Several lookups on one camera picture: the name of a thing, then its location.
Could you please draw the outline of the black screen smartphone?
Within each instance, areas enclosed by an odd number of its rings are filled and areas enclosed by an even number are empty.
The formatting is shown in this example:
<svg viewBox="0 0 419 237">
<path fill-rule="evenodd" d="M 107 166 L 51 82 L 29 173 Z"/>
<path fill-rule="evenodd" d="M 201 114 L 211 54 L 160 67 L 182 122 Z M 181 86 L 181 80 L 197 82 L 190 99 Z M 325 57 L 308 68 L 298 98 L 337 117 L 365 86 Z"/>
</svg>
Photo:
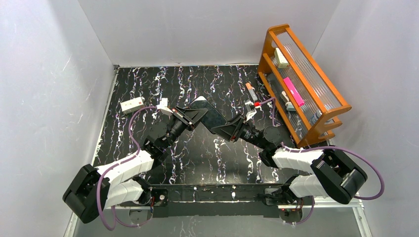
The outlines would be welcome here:
<svg viewBox="0 0 419 237">
<path fill-rule="evenodd" d="M 199 96 L 189 104 L 190 109 L 207 109 L 201 123 L 211 130 L 214 127 L 225 125 L 227 119 L 204 96 Z"/>
</svg>

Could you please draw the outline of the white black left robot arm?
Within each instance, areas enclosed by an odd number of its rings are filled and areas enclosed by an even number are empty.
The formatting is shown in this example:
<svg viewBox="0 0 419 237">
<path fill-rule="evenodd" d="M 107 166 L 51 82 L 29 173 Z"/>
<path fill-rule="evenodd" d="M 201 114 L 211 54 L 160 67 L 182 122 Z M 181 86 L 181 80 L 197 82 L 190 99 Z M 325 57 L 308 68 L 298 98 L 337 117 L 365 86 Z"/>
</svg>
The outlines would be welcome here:
<svg viewBox="0 0 419 237">
<path fill-rule="evenodd" d="M 83 223 L 100 218 L 108 230 L 113 230 L 118 219 L 115 217 L 109 225 L 103 215 L 105 209 L 142 198 L 152 199 L 144 194 L 148 189 L 146 182 L 136 175 L 160 165 L 177 138 L 185 130 L 194 130 L 208 110 L 175 107 L 170 113 L 169 123 L 155 122 L 148 128 L 142 145 L 133 140 L 137 146 L 133 154 L 107 165 L 87 164 L 80 168 L 62 199 Z"/>
</svg>

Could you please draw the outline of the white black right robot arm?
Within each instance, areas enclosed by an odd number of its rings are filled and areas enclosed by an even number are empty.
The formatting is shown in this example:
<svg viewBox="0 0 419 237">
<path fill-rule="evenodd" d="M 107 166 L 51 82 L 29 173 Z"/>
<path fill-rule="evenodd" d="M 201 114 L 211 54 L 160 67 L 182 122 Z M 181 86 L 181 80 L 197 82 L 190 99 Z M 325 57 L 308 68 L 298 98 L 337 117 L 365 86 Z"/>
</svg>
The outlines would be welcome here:
<svg viewBox="0 0 419 237">
<path fill-rule="evenodd" d="M 261 148 L 258 156 L 266 166 L 306 172 L 294 175 L 282 185 L 284 198 L 330 197 L 348 204 L 368 179 L 366 172 L 337 147 L 312 150 L 287 147 L 282 144 L 279 128 L 272 125 L 259 130 L 237 116 L 211 128 L 211 132 L 229 141 L 243 139 Z"/>
</svg>

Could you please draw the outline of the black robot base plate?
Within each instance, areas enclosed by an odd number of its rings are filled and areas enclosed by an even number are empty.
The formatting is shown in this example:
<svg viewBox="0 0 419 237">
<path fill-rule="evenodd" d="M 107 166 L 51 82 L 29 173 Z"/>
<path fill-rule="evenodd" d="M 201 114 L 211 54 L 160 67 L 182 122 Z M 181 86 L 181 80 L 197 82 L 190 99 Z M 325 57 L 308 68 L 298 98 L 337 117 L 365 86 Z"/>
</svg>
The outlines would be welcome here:
<svg viewBox="0 0 419 237">
<path fill-rule="evenodd" d="M 154 185 L 145 189 L 137 203 L 140 210 L 153 209 L 154 217 L 262 216 L 287 223 L 303 219 L 304 200 L 286 200 L 280 184 Z"/>
</svg>

